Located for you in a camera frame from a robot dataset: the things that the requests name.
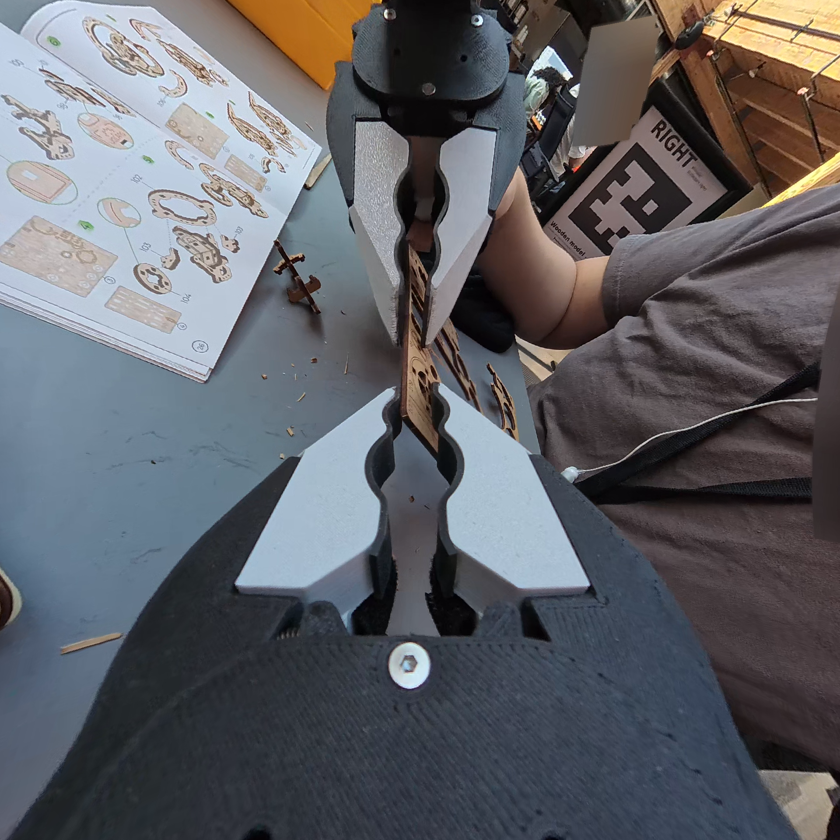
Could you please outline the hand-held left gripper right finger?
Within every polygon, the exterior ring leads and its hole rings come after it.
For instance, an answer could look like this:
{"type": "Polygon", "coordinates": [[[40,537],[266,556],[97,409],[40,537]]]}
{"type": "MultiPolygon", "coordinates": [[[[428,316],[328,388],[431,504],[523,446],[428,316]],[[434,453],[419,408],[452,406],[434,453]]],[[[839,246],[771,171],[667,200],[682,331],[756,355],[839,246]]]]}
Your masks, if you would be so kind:
{"type": "Polygon", "coordinates": [[[503,604],[523,627],[540,627],[536,599],[581,595],[590,582],[537,459],[445,385],[433,388],[432,413],[448,483],[430,571],[435,626],[489,627],[503,604]]]}

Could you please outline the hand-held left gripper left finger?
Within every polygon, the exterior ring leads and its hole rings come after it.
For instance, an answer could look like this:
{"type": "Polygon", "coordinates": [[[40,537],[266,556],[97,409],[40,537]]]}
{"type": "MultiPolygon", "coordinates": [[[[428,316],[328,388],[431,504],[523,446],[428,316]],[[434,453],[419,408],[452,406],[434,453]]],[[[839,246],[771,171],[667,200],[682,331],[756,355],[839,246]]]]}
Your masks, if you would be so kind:
{"type": "Polygon", "coordinates": [[[235,581],[239,594],[328,602],[352,633],[386,633],[397,572],[382,488],[401,429],[393,386],[304,450],[235,581]]]}

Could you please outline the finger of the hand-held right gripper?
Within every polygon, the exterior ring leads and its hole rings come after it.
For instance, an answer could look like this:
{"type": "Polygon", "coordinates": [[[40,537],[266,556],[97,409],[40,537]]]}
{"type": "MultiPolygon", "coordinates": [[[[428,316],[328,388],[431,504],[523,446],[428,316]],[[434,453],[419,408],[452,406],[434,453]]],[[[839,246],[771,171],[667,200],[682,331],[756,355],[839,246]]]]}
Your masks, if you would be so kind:
{"type": "Polygon", "coordinates": [[[452,312],[487,236],[496,134],[468,128],[440,147],[437,173],[444,208],[434,224],[436,261],[428,276],[423,346],[435,341],[452,312]]]}
{"type": "Polygon", "coordinates": [[[350,221],[375,305],[395,346],[402,343],[404,277],[399,248],[405,238],[397,194],[410,161],[410,143],[386,122],[355,122],[350,221]]]}

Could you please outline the laser-cut wooden parts sheet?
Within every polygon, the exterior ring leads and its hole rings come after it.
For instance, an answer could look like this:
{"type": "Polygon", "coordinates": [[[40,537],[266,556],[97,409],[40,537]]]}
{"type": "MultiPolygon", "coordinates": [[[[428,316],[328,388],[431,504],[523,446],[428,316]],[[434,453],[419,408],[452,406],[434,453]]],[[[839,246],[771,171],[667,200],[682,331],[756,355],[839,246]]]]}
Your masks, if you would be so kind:
{"type": "Polygon", "coordinates": [[[419,316],[425,301],[427,272],[413,247],[407,250],[405,318],[402,326],[402,383],[400,414],[431,455],[438,452],[438,432],[433,421],[432,387],[442,382],[434,358],[444,362],[464,393],[465,399],[482,413],[476,385],[460,352],[458,332],[447,319],[431,348],[422,341],[419,316]]]}

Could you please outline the person's right forearm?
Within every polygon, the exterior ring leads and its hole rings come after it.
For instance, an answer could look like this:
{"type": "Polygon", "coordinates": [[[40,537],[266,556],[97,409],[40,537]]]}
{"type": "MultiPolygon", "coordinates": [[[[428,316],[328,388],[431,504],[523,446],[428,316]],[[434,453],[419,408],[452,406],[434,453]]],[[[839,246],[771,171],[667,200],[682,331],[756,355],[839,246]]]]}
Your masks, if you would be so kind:
{"type": "Polygon", "coordinates": [[[543,232],[517,169],[476,263],[519,337],[548,349],[573,350],[609,330],[602,297],[609,260],[575,261],[554,243],[543,232]]]}

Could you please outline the curved wooden model part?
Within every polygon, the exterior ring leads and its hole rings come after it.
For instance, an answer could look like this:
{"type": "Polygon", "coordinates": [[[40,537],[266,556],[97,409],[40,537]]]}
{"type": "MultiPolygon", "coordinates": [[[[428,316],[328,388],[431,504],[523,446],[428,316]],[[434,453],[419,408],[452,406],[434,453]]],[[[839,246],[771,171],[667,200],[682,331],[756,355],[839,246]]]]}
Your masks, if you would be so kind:
{"type": "Polygon", "coordinates": [[[486,364],[486,368],[491,376],[490,389],[497,403],[500,415],[500,428],[511,438],[519,441],[520,437],[515,403],[493,365],[488,362],[486,364]]]}

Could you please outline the black office chair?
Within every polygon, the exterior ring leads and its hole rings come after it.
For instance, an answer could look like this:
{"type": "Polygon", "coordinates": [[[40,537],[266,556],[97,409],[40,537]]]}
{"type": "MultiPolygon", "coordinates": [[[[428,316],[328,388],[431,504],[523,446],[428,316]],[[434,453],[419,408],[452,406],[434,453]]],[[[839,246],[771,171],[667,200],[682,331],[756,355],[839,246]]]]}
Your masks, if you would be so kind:
{"type": "Polygon", "coordinates": [[[573,151],[576,95],[568,83],[556,91],[549,105],[539,136],[530,143],[521,158],[521,168],[532,200],[536,200],[552,184],[563,180],[573,151]]]}

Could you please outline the small wooden cross assembly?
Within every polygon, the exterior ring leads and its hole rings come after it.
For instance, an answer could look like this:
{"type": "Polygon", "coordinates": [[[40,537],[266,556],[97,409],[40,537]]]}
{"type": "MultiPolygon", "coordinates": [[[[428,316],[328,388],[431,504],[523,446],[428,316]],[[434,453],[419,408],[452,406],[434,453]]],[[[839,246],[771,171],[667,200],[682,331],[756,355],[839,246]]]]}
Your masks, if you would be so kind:
{"type": "Polygon", "coordinates": [[[283,248],[279,239],[275,239],[274,246],[280,255],[280,262],[274,267],[273,272],[281,276],[285,271],[289,272],[290,285],[287,288],[288,300],[292,304],[306,302],[314,314],[321,314],[318,303],[315,301],[313,294],[320,290],[321,282],[319,278],[314,275],[309,276],[309,280],[304,280],[298,271],[296,265],[305,261],[304,253],[289,255],[283,248]]]}

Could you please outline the black wrist rest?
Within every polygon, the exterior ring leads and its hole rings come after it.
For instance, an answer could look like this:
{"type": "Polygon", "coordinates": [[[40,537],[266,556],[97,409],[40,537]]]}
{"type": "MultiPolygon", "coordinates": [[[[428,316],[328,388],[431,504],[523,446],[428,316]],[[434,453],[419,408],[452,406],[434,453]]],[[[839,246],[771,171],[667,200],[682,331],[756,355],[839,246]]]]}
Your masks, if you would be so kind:
{"type": "Polygon", "coordinates": [[[449,318],[458,331],[490,352],[503,354],[515,342],[513,318],[476,269],[470,271],[449,318]]]}

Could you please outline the yellow plastic bin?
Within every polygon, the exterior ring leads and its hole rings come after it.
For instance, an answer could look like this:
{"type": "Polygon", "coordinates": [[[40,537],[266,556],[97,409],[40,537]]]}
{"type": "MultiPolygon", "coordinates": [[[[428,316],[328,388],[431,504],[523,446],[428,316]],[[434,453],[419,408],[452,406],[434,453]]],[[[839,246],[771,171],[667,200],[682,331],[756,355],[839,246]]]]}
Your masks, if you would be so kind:
{"type": "Polygon", "coordinates": [[[230,1],[247,20],[323,90],[335,64],[350,61],[352,26],[374,1],[230,1]]]}

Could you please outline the person's grey shirt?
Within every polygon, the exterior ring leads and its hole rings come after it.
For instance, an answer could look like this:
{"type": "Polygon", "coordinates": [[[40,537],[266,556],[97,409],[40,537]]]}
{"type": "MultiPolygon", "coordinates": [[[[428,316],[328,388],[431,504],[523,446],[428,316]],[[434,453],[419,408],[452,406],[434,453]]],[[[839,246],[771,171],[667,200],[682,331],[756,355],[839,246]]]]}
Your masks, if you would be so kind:
{"type": "MultiPolygon", "coordinates": [[[[757,402],[822,356],[838,185],[661,234],[606,269],[608,330],[531,392],[558,469],[757,402]]],[[[685,496],[602,506],[693,623],[741,730],[838,771],[838,545],[809,502],[685,496]]]]}

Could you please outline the framed black-white tag sign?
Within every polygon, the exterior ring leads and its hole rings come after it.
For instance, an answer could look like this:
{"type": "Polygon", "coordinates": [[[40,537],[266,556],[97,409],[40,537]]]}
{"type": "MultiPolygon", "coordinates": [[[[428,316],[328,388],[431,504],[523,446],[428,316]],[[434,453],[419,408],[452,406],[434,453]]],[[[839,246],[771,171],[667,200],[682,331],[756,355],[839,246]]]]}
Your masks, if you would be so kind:
{"type": "Polygon", "coordinates": [[[609,256],[629,235],[717,218],[752,187],[663,81],[629,137],[596,148],[539,213],[573,259],[609,256]]]}

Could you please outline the white instruction booklet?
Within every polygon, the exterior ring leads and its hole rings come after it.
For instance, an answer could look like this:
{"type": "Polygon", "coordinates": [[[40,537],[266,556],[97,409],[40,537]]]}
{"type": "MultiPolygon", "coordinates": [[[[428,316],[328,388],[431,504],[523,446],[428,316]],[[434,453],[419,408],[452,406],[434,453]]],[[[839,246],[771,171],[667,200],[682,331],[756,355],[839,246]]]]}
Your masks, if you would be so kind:
{"type": "Polygon", "coordinates": [[[319,144],[152,7],[1,36],[2,305],[205,382],[319,144]]]}

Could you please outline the wooden shelf rack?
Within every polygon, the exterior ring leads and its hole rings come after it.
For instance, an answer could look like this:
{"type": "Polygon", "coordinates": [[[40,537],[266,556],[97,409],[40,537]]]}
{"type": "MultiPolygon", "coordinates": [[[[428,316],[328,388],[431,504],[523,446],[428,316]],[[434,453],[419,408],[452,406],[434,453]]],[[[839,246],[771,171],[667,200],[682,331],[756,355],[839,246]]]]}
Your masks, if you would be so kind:
{"type": "Polygon", "coordinates": [[[774,198],[839,149],[839,2],[652,2],[729,160],[774,198]]]}

